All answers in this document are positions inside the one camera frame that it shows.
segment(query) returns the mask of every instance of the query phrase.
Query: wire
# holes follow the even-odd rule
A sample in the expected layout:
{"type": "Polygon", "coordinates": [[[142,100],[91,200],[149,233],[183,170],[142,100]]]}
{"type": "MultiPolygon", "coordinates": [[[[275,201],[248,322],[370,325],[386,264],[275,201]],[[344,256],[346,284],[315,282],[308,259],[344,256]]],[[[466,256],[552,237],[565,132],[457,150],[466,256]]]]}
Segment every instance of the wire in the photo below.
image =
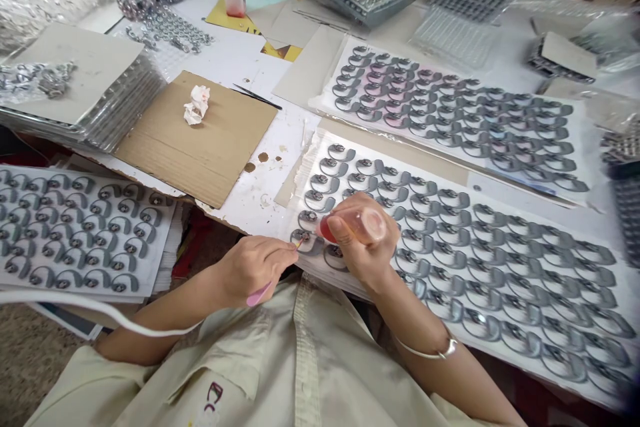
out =
{"type": "Polygon", "coordinates": [[[191,330],[195,329],[200,322],[185,330],[152,330],[147,327],[132,322],[126,318],[122,312],[109,304],[100,302],[98,300],[86,298],[83,296],[68,294],[66,292],[38,292],[27,290],[9,290],[6,292],[0,292],[0,305],[1,304],[22,304],[29,302],[49,302],[51,304],[66,304],[75,305],[78,307],[84,307],[89,310],[95,310],[96,312],[102,312],[114,319],[119,325],[123,326],[127,330],[131,330],[136,334],[144,335],[145,337],[172,337],[182,336],[188,334],[191,330]]]}

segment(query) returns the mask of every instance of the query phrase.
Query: tissue paper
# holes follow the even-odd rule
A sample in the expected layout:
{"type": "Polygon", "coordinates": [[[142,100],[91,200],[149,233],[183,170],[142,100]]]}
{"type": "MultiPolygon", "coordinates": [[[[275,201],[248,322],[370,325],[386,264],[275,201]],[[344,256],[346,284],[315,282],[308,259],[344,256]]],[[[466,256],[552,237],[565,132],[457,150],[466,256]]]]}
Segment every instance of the tissue paper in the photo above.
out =
{"type": "Polygon", "coordinates": [[[209,88],[203,85],[196,85],[191,90],[191,101],[185,103],[185,120],[189,125],[197,125],[209,108],[209,88]]]}

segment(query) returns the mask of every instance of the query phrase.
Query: workbench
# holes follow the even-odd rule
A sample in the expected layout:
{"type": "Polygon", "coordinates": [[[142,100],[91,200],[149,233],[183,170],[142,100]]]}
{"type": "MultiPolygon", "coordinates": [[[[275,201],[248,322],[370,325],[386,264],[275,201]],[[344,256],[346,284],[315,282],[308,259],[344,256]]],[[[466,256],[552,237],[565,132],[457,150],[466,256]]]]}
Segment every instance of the workbench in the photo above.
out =
{"type": "MultiPolygon", "coordinates": [[[[176,13],[215,39],[200,54],[188,56],[182,65],[177,66],[176,72],[187,70],[228,88],[233,88],[234,83],[242,85],[280,105],[282,110],[278,111],[253,152],[249,160],[251,165],[247,164],[222,208],[213,209],[198,199],[194,200],[208,216],[236,230],[251,235],[278,236],[286,209],[275,202],[275,197],[311,139],[320,117],[271,94],[271,90],[292,64],[260,53],[265,43],[263,37],[204,21],[217,1],[184,0],[173,6],[176,13]]],[[[523,62],[535,38],[530,17],[531,14],[522,11],[508,11],[501,16],[503,28],[500,40],[488,71],[481,76],[483,82],[504,86],[513,91],[535,93],[539,89],[542,77],[526,68],[523,62]]],[[[617,93],[640,97],[640,85],[636,85],[633,75],[605,79],[599,81],[597,86],[611,88],[613,81],[617,93]]],[[[111,155],[89,151],[81,153],[165,195],[186,195],[111,155]]],[[[476,173],[469,176],[469,183],[484,192],[490,192],[489,195],[495,198],[536,211],[549,220],[589,236],[604,236],[608,242],[622,249],[606,182],[597,187],[597,207],[602,213],[584,207],[566,209],[476,173]]]]}

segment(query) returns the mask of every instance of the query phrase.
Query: pink brush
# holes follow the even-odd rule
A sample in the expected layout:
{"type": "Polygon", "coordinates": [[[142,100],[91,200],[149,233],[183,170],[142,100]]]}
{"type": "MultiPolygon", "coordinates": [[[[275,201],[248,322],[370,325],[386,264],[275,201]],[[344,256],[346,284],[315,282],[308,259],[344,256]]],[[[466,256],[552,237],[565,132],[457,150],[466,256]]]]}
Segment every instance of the pink brush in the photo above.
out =
{"type": "Polygon", "coordinates": [[[260,290],[256,290],[249,297],[247,297],[247,305],[249,307],[256,306],[258,302],[262,300],[262,297],[265,295],[266,291],[271,287],[271,282],[262,287],[260,290]]]}

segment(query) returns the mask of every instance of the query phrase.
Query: bracelet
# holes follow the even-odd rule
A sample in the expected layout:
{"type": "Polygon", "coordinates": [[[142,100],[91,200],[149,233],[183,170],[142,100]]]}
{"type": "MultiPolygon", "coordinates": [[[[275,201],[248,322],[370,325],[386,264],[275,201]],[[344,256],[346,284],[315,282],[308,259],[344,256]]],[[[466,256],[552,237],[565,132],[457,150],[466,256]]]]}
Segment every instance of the bracelet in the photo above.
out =
{"type": "Polygon", "coordinates": [[[412,354],[417,355],[418,357],[422,357],[430,360],[446,359],[453,352],[455,352],[455,345],[458,343],[456,339],[451,337],[451,333],[449,333],[449,347],[447,348],[447,351],[444,353],[438,352],[436,355],[429,355],[429,354],[423,354],[422,352],[418,352],[417,350],[414,350],[411,347],[406,346],[405,344],[402,343],[402,341],[398,337],[396,337],[395,339],[398,341],[398,344],[402,345],[405,349],[409,350],[412,354]]]}

